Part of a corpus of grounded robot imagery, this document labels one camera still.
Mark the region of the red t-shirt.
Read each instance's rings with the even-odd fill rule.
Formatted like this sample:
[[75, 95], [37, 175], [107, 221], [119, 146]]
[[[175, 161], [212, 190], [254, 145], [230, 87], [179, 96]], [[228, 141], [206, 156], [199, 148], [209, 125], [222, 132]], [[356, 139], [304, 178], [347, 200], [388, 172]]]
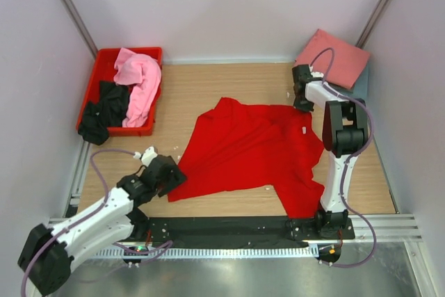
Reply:
[[187, 180], [168, 200], [272, 186], [289, 218], [311, 218], [324, 191], [313, 174], [323, 150], [311, 113], [223, 97], [197, 118], [178, 163]]

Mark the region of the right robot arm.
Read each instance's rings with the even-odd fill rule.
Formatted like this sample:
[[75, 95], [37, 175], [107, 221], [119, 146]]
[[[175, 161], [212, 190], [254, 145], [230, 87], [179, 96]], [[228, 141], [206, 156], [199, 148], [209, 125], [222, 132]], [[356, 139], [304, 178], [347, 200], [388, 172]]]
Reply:
[[369, 111], [366, 102], [341, 94], [324, 78], [312, 74], [310, 66], [292, 68], [295, 100], [299, 111], [323, 108], [322, 142], [329, 153], [330, 167], [323, 194], [309, 227], [320, 239], [350, 234], [348, 191], [359, 155], [369, 146]]

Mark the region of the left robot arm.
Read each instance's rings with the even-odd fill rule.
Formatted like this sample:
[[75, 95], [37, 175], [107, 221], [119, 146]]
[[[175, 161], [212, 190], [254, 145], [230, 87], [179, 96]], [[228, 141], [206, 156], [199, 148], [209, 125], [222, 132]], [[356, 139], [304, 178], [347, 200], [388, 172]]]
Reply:
[[115, 187], [105, 188], [102, 199], [56, 225], [40, 223], [29, 232], [17, 261], [24, 272], [21, 296], [34, 289], [48, 296], [102, 248], [146, 236], [149, 218], [139, 207], [173, 191], [187, 177], [171, 156], [152, 148], [133, 157], [140, 160], [140, 169], [122, 177]]

